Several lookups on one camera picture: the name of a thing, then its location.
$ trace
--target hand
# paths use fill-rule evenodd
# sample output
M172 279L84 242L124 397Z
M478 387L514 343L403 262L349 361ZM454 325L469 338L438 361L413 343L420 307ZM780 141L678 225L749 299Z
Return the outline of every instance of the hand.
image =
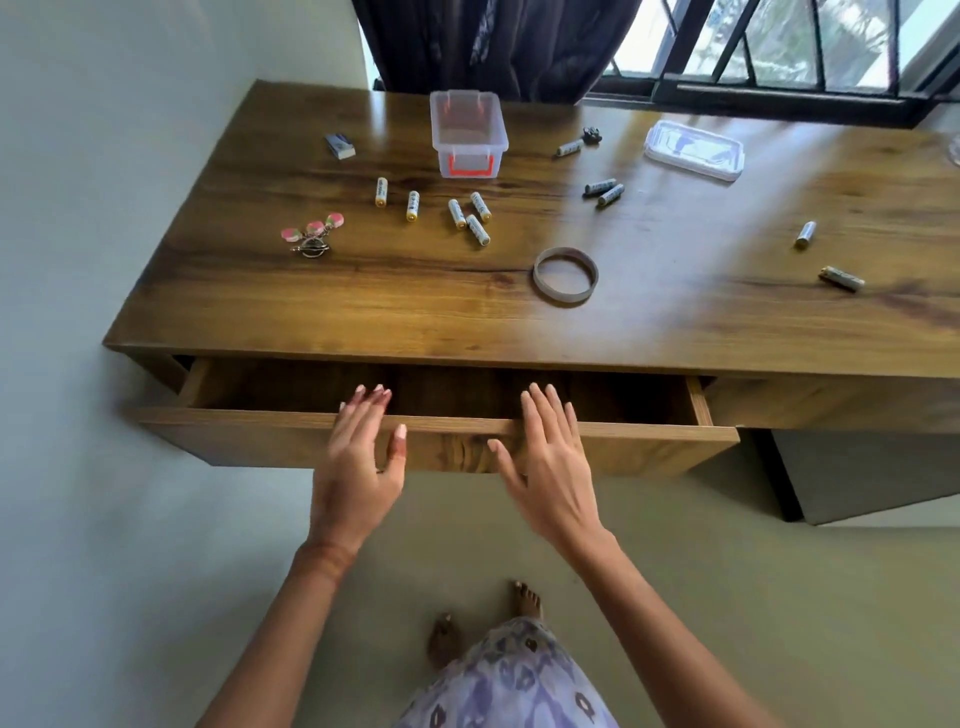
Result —
M580 442L573 405L564 407L552 384L520 395L527 436L527 477L499 440L488 441L516 507L534 531L561 554L604 530L597 513L590 465Z
M331 546L350 559L383 521L403 490L407 427L394 431L387 468L376 471L373 443L393 393L379 384L364 397L361 384L340 404L326 446L324 467L313 472L310 533L306 546Z

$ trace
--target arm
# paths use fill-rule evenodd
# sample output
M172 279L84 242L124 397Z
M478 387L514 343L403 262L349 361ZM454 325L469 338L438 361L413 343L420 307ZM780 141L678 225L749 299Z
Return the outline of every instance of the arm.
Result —
M520 513L584 580L668 728L777 726L640 575L600 522L587 458L568 402L536 384L521 397L528 475L490 440Z
M341 404L326 463L313 475L310 531L240 662L206 709L199 728L289 726L313 652L344 575L403 489L406 427L396 429L383 473L373 441L390 390L365 397L357 387Z

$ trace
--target person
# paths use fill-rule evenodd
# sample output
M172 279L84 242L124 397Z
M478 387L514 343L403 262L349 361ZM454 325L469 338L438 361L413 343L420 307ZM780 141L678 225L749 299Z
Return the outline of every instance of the person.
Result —
M275 728L294 718L314 649L344 575L403 490L406 426L388 446L373 443L391 391L357 387L342 403L314 472L310 524L290 572L240 662L207 708L202 728ZM644 580L597 511L576 413L556 390L520 395L526 476L501 442L497 467L520 514L576 570L596 599L668 728L774 726ZM616 726L607 706L543 622L540 598L514 585L516 617L466 654L444 616L429 639L438 679L418 694L399 728Z

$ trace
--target gray panel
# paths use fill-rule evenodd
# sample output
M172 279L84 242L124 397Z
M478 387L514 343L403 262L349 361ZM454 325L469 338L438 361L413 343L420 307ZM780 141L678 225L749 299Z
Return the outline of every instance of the gray panel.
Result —
M960 435L777 430L808 523L960 493Z

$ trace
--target foot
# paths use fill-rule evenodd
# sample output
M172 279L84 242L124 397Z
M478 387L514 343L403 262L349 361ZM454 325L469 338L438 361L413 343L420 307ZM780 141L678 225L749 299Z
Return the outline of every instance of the foot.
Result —
M530 617L543 621L540 595L522 581L514 582L514 617Z
M464 636L450 614L440 615L426 644L426 656L434 669L442 670L464 654Z

